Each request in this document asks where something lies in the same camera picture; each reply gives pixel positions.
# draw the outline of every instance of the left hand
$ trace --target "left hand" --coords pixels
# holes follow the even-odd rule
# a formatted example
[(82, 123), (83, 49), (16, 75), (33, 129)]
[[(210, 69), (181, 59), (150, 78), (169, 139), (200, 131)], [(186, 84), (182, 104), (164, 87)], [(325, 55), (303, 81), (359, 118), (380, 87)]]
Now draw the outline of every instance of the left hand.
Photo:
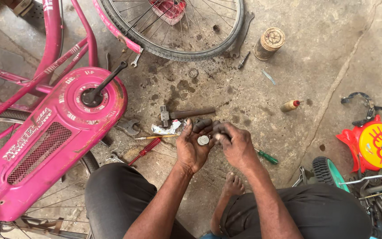
[(215, 144), (214, 140), (210, 139), (208, 144), (201, 146), (197, 143), (197, 138), (211, 132), (213, 126), (219, 123), (219, 121), (215, 121), (212, 124), (211, 119), (204, 119), (193, 124), (191, 119), (187, 120), (184, 130), (176, 139), (177, 163), (185, 170), (194, 174), (206, 163), (207, 155)]

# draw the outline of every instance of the yellow toy face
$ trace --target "yellow toy face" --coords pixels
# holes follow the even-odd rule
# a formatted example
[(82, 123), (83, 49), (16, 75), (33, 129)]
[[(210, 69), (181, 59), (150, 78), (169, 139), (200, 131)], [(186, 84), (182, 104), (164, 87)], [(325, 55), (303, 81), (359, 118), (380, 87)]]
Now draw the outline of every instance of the yellow toy face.
[(359, 149), (370, 164), (382, 168), (382, 124), (373, 124), (363, 130)]

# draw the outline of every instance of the bicycle pedal spindle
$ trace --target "bicycle pedal spindle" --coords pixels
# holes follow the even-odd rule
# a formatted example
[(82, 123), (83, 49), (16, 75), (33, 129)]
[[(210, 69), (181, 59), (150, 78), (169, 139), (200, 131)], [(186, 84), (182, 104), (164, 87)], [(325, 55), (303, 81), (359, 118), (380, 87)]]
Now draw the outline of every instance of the bicycle pedal spindle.
[(120, 62), (119, 66), (99, 86), (97, 86), (97, 88), (84, 91), (81, 96), (83, 104), (88, 107), (99, 106), (103, 101), (101, 90), (103, 90), (114, 79), (114, 77), (116, 77), (120, 71), (126, 67), (128, 67), (128, 63), (126, 61)]

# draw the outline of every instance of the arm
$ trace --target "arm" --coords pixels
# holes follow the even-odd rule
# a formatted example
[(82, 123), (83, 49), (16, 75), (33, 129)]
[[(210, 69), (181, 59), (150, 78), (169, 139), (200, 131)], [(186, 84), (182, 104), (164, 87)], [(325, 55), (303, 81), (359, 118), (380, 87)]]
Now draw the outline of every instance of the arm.
[(226, 159), (248, 179), (256, 198), (263, 239), (303, 239), (287, 208), (281, 201), (268, 171), (260, 163), (248, 131), (230, 123), (214, 127), (217, 144)]
[(125, 239), (169, 238), (179, 204), (194, 173), (204, 165), (213, 147), (200, 146), (197, 138), (212, 130), (211, 119), (203, 120), (193, 126), (189, 119), (185, 129), (176, 140), (178, 160), (160, 190), (141, 215), (126, 232)]

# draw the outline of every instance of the red toy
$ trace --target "red toy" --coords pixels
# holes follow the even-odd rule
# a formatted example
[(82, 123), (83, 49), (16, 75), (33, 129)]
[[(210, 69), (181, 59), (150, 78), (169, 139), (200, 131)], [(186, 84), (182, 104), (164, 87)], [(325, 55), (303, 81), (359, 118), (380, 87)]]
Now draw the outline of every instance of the red toy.
[(359, 166), (362, 173), (365, 170), (378, 171), (382, 168), (382, 122), (379, 115), (362, 127), (345, 129), (336, 136), (350, 148), (354, 161), (352, 172), (358, 171)]

